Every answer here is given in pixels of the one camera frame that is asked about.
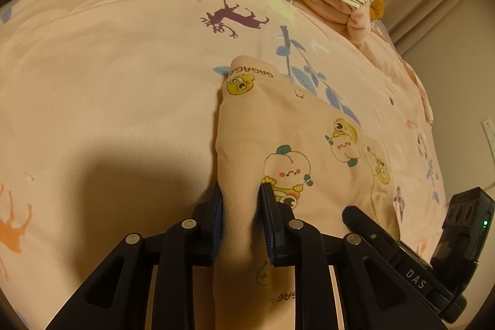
purple deer print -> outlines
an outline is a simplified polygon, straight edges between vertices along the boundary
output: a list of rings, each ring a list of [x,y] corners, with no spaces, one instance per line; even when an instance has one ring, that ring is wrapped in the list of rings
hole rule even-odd
[[[232,38],[238,37],[237,33],[234,30],[232,30],[230,27],[228,27],[227,25],[225,25],[223,23],[224,19],[232,20],[233,22],[237,22],[239,24],[242,24],[244,27],[258,28],[258,29],[261,28],[262,24],[267,24],[270,21],[269,18],[266,18],[266,20],[264,22],[261,22],[260,20],[256,20],[255,14],[247,8],[245,8],[245,9],[248,12],[251,12],[251,14],[249,16],[243,16],[243,15],[240,15],[239,13],[234,12],[234,10],[236,10],[239,7],[239,5],[237,5],[237,4],[232,8],[229,7],[229,5],[227,5],[227,2],[225,0],[223,0],[223,4],[224,4],[224,7],[220,10],[217,10],[215,13],[213,13],[213,14],[206,13],[206,15],[208,16],[207,19],[201,18],[201,21],[206,24],[206,27],[210,27],[210,26],[213,27],[213,32],[215,34],[218,32],[224,32],[225,29],[228,28],[230,30],[230,32],[232,33],[230,35],[230,37],[232,37]]]

beige wall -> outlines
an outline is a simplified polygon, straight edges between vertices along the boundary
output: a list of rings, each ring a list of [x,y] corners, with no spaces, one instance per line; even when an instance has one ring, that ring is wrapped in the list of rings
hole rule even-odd
[[[495,122],[495,0],[461,0],[403,57],[429,94],[447,195],[492,184],[495,164],[481,121]],[[495,199],[495,189],[489,194]],[[456,328],[471,321],[492,289],[494,261],[495,225]]]

electrical outlet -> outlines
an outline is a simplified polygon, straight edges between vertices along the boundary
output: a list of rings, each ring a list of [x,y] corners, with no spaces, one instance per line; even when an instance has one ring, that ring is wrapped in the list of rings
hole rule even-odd
[[[495,126],[491,118],[486,118],[481,122],[481,125],[483,126],[484,133],[487,135],[488,143],[492,150],[493,161],[495,161]]]

black device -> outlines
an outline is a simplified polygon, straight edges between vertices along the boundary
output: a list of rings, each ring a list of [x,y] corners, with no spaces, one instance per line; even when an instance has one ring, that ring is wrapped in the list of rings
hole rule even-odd
[[[258,192],[267,253],[295,267],[295,330],[338,330],[333,266],[346,330],[446,330],[445,325],[366,240],[321,234]],[[160,235],[127,235],[79,287],[47,330],[143,330],[153,265],[158,265],[153,330],[194,330],[192,266],[212,266],[222,234],[222,194]]]
[[[349,229],[370,243],[440,318],[453,323],[466,308],[462,292],[478,265],[494,206],[494,201],[478,187],[453,196],[431,265],[407,245],[395,241],[356,206],[345,208],[342,219]]]

metal pin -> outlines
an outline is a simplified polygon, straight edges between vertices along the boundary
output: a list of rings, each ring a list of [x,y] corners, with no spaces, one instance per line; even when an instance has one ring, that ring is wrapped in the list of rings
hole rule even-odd
[[[196,221],[192,218],[188,218],[187,220],[182,221],[182,228],[191,229],[196,226]]]
[[[292,229],[301,229],[304,226],[304,223],[301,220],[290,220],[289,227]]]
[[[361,243],[361,237],[357,234],[349,234],[346,239],[352,245],[359,245]]]
[[[139,234],[129,234],[126,236],[125,241],[129,245],[134,245],[135,243],[138,243],[140,239],[141,237],[139,236]]]

